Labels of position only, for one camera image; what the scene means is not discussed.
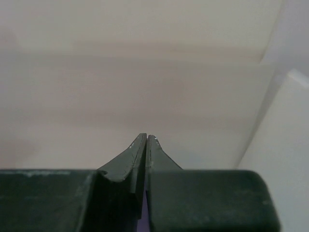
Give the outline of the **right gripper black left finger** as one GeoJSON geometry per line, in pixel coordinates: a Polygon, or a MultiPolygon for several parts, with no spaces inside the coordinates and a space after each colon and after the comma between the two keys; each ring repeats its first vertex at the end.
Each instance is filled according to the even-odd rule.
{"type": "Polygon", "coordinates": [[[3,232],[134,232],[142,216],[147,135],[94,170],[0,172],[3,232]]]}

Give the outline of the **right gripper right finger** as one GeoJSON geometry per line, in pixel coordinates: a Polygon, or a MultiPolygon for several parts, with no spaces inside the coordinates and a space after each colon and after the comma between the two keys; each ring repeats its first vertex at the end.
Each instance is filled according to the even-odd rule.
{"type": "Polygon", "coordinates": [[[181,168],[150,135],[146,195],[153,232],[279,232],[262,177],[249,170],[181,168]]]}

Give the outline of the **lilac t shirt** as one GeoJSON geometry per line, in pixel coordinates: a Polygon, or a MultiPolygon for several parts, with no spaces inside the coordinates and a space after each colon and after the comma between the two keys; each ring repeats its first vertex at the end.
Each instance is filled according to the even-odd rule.
{"type": "Polygon", "coordinates": [[[137,223],[137,232],[151,232],[150,209],[151,209],[150,195],[149,191],[145,189],[143,194],[141,218],[138,220],[137,223]]]}

